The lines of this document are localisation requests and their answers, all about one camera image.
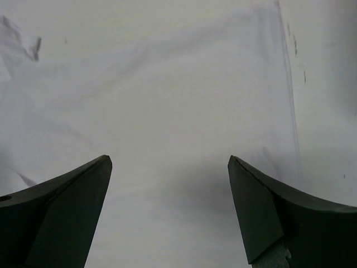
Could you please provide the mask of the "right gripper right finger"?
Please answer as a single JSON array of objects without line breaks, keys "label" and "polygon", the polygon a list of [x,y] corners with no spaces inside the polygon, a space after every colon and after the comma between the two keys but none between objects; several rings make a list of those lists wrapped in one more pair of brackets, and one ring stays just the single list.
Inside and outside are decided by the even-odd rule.
[{"label": "right gripper right finger", "polygon": [[355,267],[356,208],[297,190],[232,156],[229,181],[252,267]]}]

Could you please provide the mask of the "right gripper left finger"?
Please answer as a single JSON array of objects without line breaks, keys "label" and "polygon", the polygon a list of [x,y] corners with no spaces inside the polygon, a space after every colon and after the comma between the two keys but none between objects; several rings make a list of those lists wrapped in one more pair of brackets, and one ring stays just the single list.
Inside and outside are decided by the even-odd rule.
[{"label": "right gripper left finger", "polygon": [[84,267],[112,173],[108,155],[1,197],[1,267]]}]

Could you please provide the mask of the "white t shirt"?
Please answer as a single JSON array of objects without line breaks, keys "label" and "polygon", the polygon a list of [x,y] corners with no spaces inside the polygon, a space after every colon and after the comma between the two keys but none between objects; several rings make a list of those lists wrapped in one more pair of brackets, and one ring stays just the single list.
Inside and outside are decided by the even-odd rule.
[{"label": "white t shirt", "polygon": [[247,267],[235,155],[356,205],[355,1],[2,1],[1,194],[113,163],[87,267]]}]

